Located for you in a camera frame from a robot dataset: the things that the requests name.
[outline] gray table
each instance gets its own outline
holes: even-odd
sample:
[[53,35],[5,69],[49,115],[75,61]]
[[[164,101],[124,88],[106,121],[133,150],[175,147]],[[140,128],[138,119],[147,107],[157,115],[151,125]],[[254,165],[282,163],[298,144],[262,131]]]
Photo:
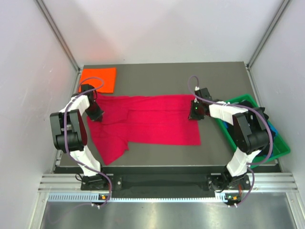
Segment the gray table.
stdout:
[[[254,97],[243,62],[152,63],[95,65],[84,68],[117,68],[113,95],[189,94],[187,81],[191,75],[200,79],[213,99],[227,100],[248,93]],[[207,117],[199,122],[201,146],[165,146],[129,143],[129,151],[111,166],[215,166],[226,165],[233,156],[227,140],[216,122]],[[94,144],[89,149],[102,162]],[[61,166],[76,165],[66,155]]]

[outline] aluminum frame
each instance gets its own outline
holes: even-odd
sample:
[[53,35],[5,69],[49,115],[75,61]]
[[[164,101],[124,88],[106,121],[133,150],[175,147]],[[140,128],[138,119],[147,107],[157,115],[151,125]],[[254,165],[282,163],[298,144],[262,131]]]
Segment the aluminum frame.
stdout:
[[[110,202],[223,202],[222,195],[231,192],[225,190],[222,194],[217,194],[215,198],[112,198]],[[256,173],[252,192],[286,193],[297,228],[305,228],[305,208],[292,173]],[[73,194],[74,196],[81,196],[85,193],[108,195],[109,191],[82,191],[81,182],[75,179],[74,174],[45,174],[41,179],[35,210],[28,228],[40,228],[48,197],[50,194],[54,195],[56,193]]]

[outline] silver floor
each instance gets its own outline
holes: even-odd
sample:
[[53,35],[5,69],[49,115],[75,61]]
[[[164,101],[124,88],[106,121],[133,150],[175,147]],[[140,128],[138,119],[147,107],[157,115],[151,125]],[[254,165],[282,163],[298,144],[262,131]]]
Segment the silver floor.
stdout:
[[237,209],[223,203],[109,203],[98,210],[48,203],[41,229],[295,229],[286,194],[253,193]]

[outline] cable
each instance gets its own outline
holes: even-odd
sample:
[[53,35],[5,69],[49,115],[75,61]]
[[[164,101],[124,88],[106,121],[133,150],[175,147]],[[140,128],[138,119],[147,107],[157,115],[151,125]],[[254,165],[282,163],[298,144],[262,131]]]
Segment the cable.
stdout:
[[[90,89],[90,90],[87,90],[87,91],[85,91],[85,92],[82,92],[82,93],[78,94],[77,96],[75,96],[75,98],[74,98],[71,102],[68,103],[68,105],[67,105],[67,107],[66,107],[66,109],[65,109],[65,112],[64,112],[64,116],[63,116],[64,141],[65,141],[66,153],[67,153],[67,155],[69,155],[69,157],[70,157],[72,160],[74,160],[77,164],[84,166],[86,169],[88,169],[88,170],[90,170],[90,171],[92,171],[92,172],[95,172],[95,173],[98,173],[98,174],[102,175],[103,177],[105,177],[105,178],[108,180],[108,182],[109,182],[109,195],[107,196],[106,200],[100,205],[100,208],[101,208],[101,207],[103,207],[105,204],[107,204],[107,202],[109,201],[109,199],[110,199],[110,197],[111,197],[111,193],[112,193],[112,182],[111,182],[111,180],[109,179],[109,177],[108,177],[106,174],[104,174],[104,173],[102,173],[102,172],[100,172],[100,171],[97,171],[97,170],[95,170],[95,169],[93,169],[93,168],[90,168],[90,167],[88,167],[87,165],[85,165],[84,163],[82,163],[82,162],[80,162],[80,161],[78,161],[78,160],[75,160],[75,159],[71,156],[71,154],[70,154],[69,147],[68,147],[68,138],[67,138],[67,132],[68,132],[68,130],[67,130],[67,114],[68,114],[68,109],[69,109],[69,107],[70,107],[79,97],[81,97],[82,95],[84,95],[84,94],[86,94],[86,93],[89,93],[89,92],[92,92],[92,91],[96,91],[97,89],[100,89],[100,88],[102,88],[102,87],[104,86],[104,80],[103,80],[103,79],[98,78],[98,77],[89,77],[89,78],[87,78],[87,79],[85,79],[85,80],[83,80],[83,81],[80,82],[79,86],[77,87],[77,92],[78,92],[80,86],[81,86],[85,81],[90,80],[90,79],[98,79],[98,80],[100,80],[100,81],[102,82],[102,84],[101,84],[101,86],[99,86],[99,87],[97,87],[97,88],[93,88],[93,89]],[[58,223],[59,221],[61,221],[64,217],[66,217],[68,214],[70,214],[73,210],[77,209],[77,208],[80,207],[80,206],[84,206],[84,205],[91,205],[91,203],[82,203],[82,204],[79,204],[79,205],[74,206],[72,209],[70,209],[69,211],[67,211],[66,213],[64,213],[63,216],[60,217],[60,218],[59,218],[58,220],[56,220],[56,221],[51,221],[51,219],[50,219],[50,212],[48,212],[48,221],[49,221],[50,224],[56,224],[56,223]]]
[[252,174],[252,184],[251,184],[251,186],[250,186],[250,188],[249,188],[248,193],[245,195],[245,197],[244,197],[238,204],[236,204],[236,207],[238,207],[238,206],[240,206],[242,203],[244,203],[244,201],[248,198],[248,196],[250,195],[250,193],[251,193],[251,191],[252,191],[252,189],[253,189],[253,187],[254,187],[254,182],[255,182],[254,172],[253,172],[253,170],[252,170],[250,167],[248,167],[248,170],[249,170],[249,171],[251,172],[251,174]]
[[[199,99],[199,100],[202,100],[202,101],[204,101],[204,102],[206,102],[206,103],[208,103],[208,104],[216,104],[216,105],[220,105],[220,106],[223,105],[223,104],[220,104],[220,103],[217,103],[217,102],[213,102],[213,101],[210,101],[210,100],[207,100],[207,99],[203,99],[203,98],[197,96],[197,95],[192,91],[192,89],[191,89],[191,87],[190,87],[190,81],[191,81],[192,78],[195,78],[195,79],[197,80],[197,87],[199,87],[199,79],[198,79],[197,76],[192,75],[192,76],[189,78],[188,82],[187,82],[189,91],[192,93],[193,96],[195,96],[195,98],[197,98],[197,99]],[[265,119],[264,119],[256,110],[254,110],[253,108],[250,108],[250,107],[247,107],[247,106],[243,106],[243,105],[238,105],[238,104],[227,104],[227,105],[228,105],[228,106],[235,106],[235,107],[239,107],[239,108],[245,108],[245,109],[247,109],[247,110],[249,110],[249,111],[255,113],[255,114],[259,117],[259,119],[263,122],[264,126],[266,127],[266,131],[267,131],[268,137],[269,137],[269,151],[268,151],[268,154],[267,154],[267,156],[265,157],[265,159],[262,160],[262,161],[260,161],[260,162],[257,162],[257,163],[247,163],[247,164],[248,164],[248,165],[251,165],[251,166],[259,166],[259,165],[265,163],[265,162],[269,159],[269,157],[271,156],[272,150],[273,150],[273,138],[272,138],[272,133],[271,133],[271,131],[270,131],[270,128],[269,128],[269,126],[268,126],[268,123],[267,123],[267,122],[265,121]]]

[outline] fabric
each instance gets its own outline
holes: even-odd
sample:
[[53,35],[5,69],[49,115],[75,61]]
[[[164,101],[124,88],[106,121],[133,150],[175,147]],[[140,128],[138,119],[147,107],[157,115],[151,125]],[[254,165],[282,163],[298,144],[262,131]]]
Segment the fabric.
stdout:
[[128,142],[198,146],[198,122],[188,120],[192,95],[104,96],[102,122],[89,118],[91,137],[106,165],[128,150]]
[[[80,82],[90,77],[98,77],[104,80],[104,85],[100,89],[97,89],[100,93],[113,93],[116,78],[116,68],[100,68],[100,69],[83,69],[81,73]],[[98,79],[89,79],[86,83],[97,88],[100,87],[101,81]]]

